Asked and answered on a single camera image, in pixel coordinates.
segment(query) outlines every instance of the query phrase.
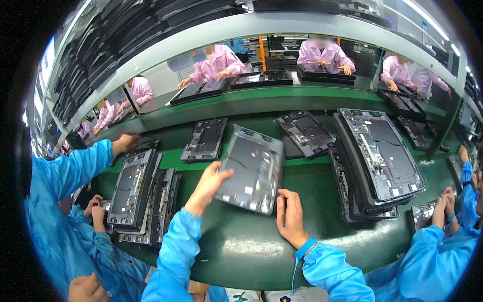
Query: pink sleeve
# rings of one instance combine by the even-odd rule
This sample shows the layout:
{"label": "pink sleeve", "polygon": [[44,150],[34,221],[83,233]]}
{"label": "pink sleeve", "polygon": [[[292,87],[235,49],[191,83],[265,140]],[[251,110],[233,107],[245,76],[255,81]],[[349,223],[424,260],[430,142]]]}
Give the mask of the pink sleeve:
{"label": "pink sleeve", "polygon": [[196,62],[195,63],[195,72],[190,74],[190,78],[193,79],[193,82],[195,83],[199,83],[199,82],[203,82],[205,76],[203,75],[203,72],[201,71],[201,64],[203,62]]}
{"label": "pink sleeve", "polygon": [[151,86],[149,85],[149,82],[146,80],[145,83],[141,83],[140,85],[140,91],[142,91],[142,94],[143,96],[138,98],[136,100],[136,102],[139,104],[139,105],[143,105],[144,103],[146,103],[148,100],[154,98],[154,91],[153,89],[151,88]]}
{"label": "pink sleeve", "polygon": [[390,72],[393,64],[394,62],[392,57],[387,57],[383,62],[383,73],[381,73],[381,80],[383,80],[386,84],[388,84],[389,81],[392,80]]}
{"label": "pink sleeve", "polygon": [[94,129],[100,128],[102,123],[104,122],[106,115],[107,115],[107,109],[101,108],[99,112],[99,117],[97,118],[97,124],[94,127]]}
{"label": "pink sleeve", "polygon": [[300,49],[298,50],[298,59],[297,64],[305,64],[310,63],[310,58],[307,55],[307,47],[305,46],[305,42],[300,45]]}
{"label": "pink sleeve", "polygon": [[230,75],[237,75],[241,73],[245,73],[246,67],[240,61],[240,59],[230,50],[227,46],[226,48],[223,47],[223,53],[227,58],[227,69],[230,71]]}
{"label": "pink sleeve", "polygon": [[114,106],[108,106],[107,110],[108,110],[108,113],[106,115],[106,118],[101,123],[101,126],[103,127],[107,126],[117,116],[117,112],[115,112],[116,110]]}
{"label": "pink sleeve", "polygon": [[441,78],[437,77],[432,72],[428,72],[428,74],[429,74],[429,77],[431,78],[431,80],[433,81],[433,83],[438,85],[441,89],[443,89],[444,91],[450,90],[449,86],[445,82],[443,82],[443,80],[441,80]]}
{"label": "pink sleeve", "polygon": [[355,65],[354,65],[354,63],[351,61],[351,59],[349,59],[345,55],[345,53],[342,50],[342,48],[338,47],[338,51],[335,54],[334,59],[339,64],[339,66],[349,65],[351,67],[351,72],[355,72]]}

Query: pink uniform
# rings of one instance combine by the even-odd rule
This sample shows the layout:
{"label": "pink uniform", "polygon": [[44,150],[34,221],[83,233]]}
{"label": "pink uniform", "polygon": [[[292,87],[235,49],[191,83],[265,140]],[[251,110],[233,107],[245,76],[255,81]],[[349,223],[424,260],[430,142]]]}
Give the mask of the pink uniform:
{"label": "pink uniform", "polygon": [[225,69],[230,71],[228,77],[233,77],[237,74],[246,71],[245,65],[240,59],[230,50],[226,45],[216,44],[214,46],[214,57],[210,63],[209,60],[195,63],[196,71],[190,75],[193,82],[203,82],[207,78],[208,81],[216,79],[216,75]]}
{"label": "pink uniform", "polygon": [[[130,89],[139,106],[154,98],[154,92],[149,85],[149,81],[142,76],[137,76],[132,79],[132,86]],[[126,101],[121,105],[124,109],[131,108],[131,103],[129,101]]]}
{"label": "pink uniform", "polygon": [[386,84],[389,80],[393,80],[394,83],[404,85],[406,87],[412,87],[413,82],[409,79],[409,69],[406,64],[399,64],[398,57],[396,55],[387,57],[383,62],[383,73],[381,73],[381,80]]}
{"label": "pink uniform", "polygon": [[354,63],[345,55],[344,51],[337,44],[333,44],[324,48],[321,52],[318,48],[316,40],[306,40],[300,45],[298,51],[297,64],[314,63],[317,60],[325,59],[330,65],[324,65],[327,71],[331,73],[339,73],[342,69],[339,66],[349,65],[351,72],[355,72]]}
{"label": "pink uniform", "polygon": [[99,113],[99,118],[97,119],[97,124],[94,129],[103,128],[107,126],[113,119],[117,116],[117,112],[119,111],[119,104],[116,103],[112,106],[109,105],[107,100],[104,101],[106,103],[106,107],[102,107]]}
{"label": "pink uniform", "polygon": [[423,94],[427,94],[429,85],[431,85],[431,81],[438,85],[444,91],[450,90],[445,82],[438,78],[434,73],[428,71],[426,68],[421,66],[418,66],[416,68],[416,71],[412,75],[411,81],[418,85],[418,91]]}

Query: left hand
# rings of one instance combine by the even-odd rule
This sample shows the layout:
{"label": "left hand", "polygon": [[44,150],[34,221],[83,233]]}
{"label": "left hand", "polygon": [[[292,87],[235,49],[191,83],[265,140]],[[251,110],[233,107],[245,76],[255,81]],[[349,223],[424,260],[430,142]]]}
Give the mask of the left hand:
{"label": "left hand", "polygon": [[138,145],[139,135],[137,134],[122,134],[121,137],[113,142],[112,151],[114,157],[118,156],[121,153],[125,153],[131,148],[134,148]]}
{"label": "left hand", "polygon": [[350,65],[342,65],[342,66],[339,66],[338,68],[343,69],[345,75],[352,75]]}
{"label": "left hand", "polygon": [[195,191],[191,194],[185,205],[185,210],[201,217],[206,206],[211,202],[213,194],[220,188],[222,182],[233,176],[233,170],[217,170],[221,167],[220,161],[214,161],[209,165],[199,179]]}
{"label": "left hand", "polygon": [[218,82],[220,79],[228,76],[231,72],[228,70],[228,69],[225,69],[223,71],[220,71],[217,75],[216,75],[216,81]]}
{"label": "left hand", "polygon": [[99,201],[103,199],[101,195],[96,194],[94,197],[89,201],[87,208],[84,210],[84,216],[91,217],[92,216],[92,207],[95,205],[100,205]]}
{"label": "left hand", "polygon": [[447,187],[444,189],[442,195],[444,195],[447,200],[444,212],[446,213],[446,217],[449,218],[455,212],[455,194],[453,193],[453,189],[451,187]]}

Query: white shelf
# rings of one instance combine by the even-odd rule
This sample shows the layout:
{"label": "white shelf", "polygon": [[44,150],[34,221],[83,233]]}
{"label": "white shelf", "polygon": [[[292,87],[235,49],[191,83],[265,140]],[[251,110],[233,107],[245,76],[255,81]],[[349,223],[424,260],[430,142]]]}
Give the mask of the white shelf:
{"label": "white shelf", "polygon": [[[439,76],[449,86],[456,85],[456,78],[432,56],[406,39],[379,26],[343,15],[302,12],[247,13],[194,26],[167,37],[139,53],[120,66],[109,79],[94,90],[72,117],[67,125],[67,132],[71,131],[87,112],[116,88],[170,58],[234,37],[288,32],[340,36],[394,51],[413,59],[415,63]],[[64,138],[63,132],[59,142]]]}

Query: ceiling light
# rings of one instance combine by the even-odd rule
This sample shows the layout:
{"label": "ceiling light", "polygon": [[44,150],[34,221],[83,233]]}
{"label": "ceiling light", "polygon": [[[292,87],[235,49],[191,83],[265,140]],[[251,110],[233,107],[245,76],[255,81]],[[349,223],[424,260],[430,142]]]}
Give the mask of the ceiling light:
{"label": "ceiling light", "polygon": [[461,56],[461,53],[459,52],[458,48],[456,48],[454,44],[451,44],[451,48],[453,49],[453,51],[458,57]]}
{"label": "ceiling light", "polygon": [[446,40],[446,41],[449,41],[450,38],[448,38],[448,36],[446,35],[446,33],[444,33],[444,31],[441,29],[441,27],[439,27],[438,24],[436,24],[436,21],[434,21],[428,14],[425,13],[425,11],[423,11],[418,5],[416,5],[416,3],[412,2],[411,0],[402,0],[404,3],[406,3],[407,5],[409,5],[412,9],[414,9],[418,14],[421,15],[421,17],[423,17],[424,19],[426,19],[426,21],[431,24],[432,27],[434,27],[436,29],[437,32],[440,33],[440,35]]}

